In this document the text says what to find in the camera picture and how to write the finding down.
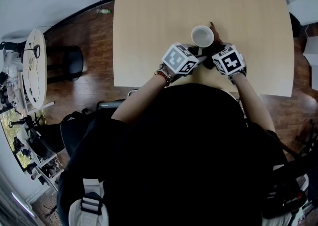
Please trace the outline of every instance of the wooden floor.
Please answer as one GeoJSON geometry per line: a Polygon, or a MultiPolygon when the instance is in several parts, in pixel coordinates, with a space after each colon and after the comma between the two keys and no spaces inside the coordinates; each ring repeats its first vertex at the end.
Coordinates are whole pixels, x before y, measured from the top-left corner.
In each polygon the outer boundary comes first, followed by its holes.
{"type": "MultiPolygon", "coordinates": [[[[114,2],[103,8],[114,10],[114,2]]],[[[112,37],[113,12],[99,14],[99,8],[87,11],[46,35],[48,46],[78,45],[84,55],[85,73],[75,82],[64,81],[48,85],[47,101],[55,105],[45,109],[48,124],[59,123],[66,115],[84,108],[94,109],[99,101],[125,98],[131,87],[114,87],[112,37]]],[[[310,36],[318,35],[318,26],[308,29],[310,36]]],[[[306,44],[304,35],[295,42],[295,76],[291,98],[262,95],[274,120],[276,132],[286,145],[299,150],[295,136],[308,126],[310,119],[318,122],[318,91],[310,87],[310,67],[302,55],[306,44]]]]}

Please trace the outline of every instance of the black shirt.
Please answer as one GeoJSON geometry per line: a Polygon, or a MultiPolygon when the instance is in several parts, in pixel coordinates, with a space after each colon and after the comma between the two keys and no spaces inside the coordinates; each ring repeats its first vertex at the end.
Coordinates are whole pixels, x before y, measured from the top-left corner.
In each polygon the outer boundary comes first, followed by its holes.
{"type": "Polygon", "coordinates": [[[59,216],[67,225],[82,179],[98,178],[111,226],[260,225],[268,175],[286,160],[277,141],[224,91],[169,87],[131,127],[97,113],[61,175],[59,216]]]}

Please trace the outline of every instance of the white cup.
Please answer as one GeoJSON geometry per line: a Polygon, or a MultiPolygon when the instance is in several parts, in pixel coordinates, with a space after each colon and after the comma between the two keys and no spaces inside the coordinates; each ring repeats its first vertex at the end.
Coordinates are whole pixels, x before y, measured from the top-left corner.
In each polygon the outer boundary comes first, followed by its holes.
{"type": "Polygon", "coordinates": [[[200,48],[209,47],[214,41],[212,30],[204,25],[196,26],[191,33],[192,41],[200,48]]]}

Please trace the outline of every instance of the table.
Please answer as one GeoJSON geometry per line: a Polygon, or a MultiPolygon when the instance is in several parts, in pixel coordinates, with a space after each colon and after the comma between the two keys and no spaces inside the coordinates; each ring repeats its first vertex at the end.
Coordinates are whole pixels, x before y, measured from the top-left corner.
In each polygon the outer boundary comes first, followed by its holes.
{"type": "MultiPolygon", "coordinates": [[[[142,86],[172,43],[193,44],[192,29],[210,21],[245,57],[257,93],[291,96],[294,43],[285,0],[116,0],[115,86],[142,86]]],[[[204,66],[177,83],[187,82],[236,91],[227,77],[204,66]]]]}
{"type": "MultiPolygon", "coordinates": [[[[47,56],[45,39],[43,33],[38,29],[34,29],[25,44],[23,52],[23,83],[26,94],[30,103],[36,108],[41,109],[48,107],[53,102],[43,105],[46,97],[47,87],[47,56]],[[40,47],[39,56],[35,58],[33,49],[36,46],[40,47]]],[[[27,102],[24,100],[24,106],[27,109],[27,102]]]]}

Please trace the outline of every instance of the forearm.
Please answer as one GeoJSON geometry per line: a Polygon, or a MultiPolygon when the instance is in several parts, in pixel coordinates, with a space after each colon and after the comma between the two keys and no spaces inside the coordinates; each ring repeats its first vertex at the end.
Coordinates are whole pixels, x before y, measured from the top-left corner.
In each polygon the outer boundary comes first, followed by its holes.
{"type": "Polygon", "coordinates": [[[130,124],[148,108],[156,96],[164,89],[166,80],[161,75],[153,76],[138,91],[127,98],[112,115],[112,119],[130,124]]]}
{"type": "Polygon", "coordinates": [[[273,120],[247,78],[239,73],[233,76],[247,118],[264,130],[275,131],[273,120]]]}

